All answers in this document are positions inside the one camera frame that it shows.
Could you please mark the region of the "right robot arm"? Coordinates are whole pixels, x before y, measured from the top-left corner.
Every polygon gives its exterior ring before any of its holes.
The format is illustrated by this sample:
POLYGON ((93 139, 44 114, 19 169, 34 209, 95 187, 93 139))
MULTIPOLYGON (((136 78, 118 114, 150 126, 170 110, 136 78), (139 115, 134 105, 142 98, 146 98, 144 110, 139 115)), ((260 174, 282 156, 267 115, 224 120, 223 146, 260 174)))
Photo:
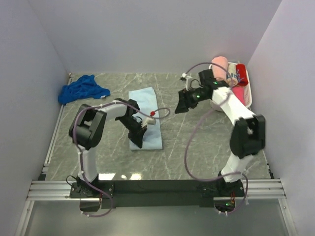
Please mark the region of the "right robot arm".
POLYGON ((185 88, 178 92, 179 102, 176 114, 194 109, 199 102, 211 100, 226 114, 233 125, 229 146, 230 157, 219 172, 216 182, 217 192, 228 196, 235 191, 247 164, 265 147, 266 120, 249 110, 233 93, 226 81, 217 81, 211 69, 199 72, 200 86, 191 86, 193 77, 184 73, 181 80, 185 88))

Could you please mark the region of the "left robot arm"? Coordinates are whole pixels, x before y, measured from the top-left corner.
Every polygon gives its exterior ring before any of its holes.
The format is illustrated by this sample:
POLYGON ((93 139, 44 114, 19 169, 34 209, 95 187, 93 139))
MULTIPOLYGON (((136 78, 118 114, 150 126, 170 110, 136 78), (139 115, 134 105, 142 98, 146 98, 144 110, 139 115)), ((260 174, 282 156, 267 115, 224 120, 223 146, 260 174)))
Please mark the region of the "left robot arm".
POLYGON ((134 114, 140 111, 136 101, 115 99, 105 105, 81 105, 76 118, 69 129, 69 136, 78 151, 79 172, 77 186, 73 189, 81 191, 92 198, 101 189, 98 183, 96 168, 96 146, 102 139, 105 124, 108 121, 119 121, 127 130, 128 138, 138 148, 143 147, 143 137, 147 131, 147 120, 138 121, 134 114))

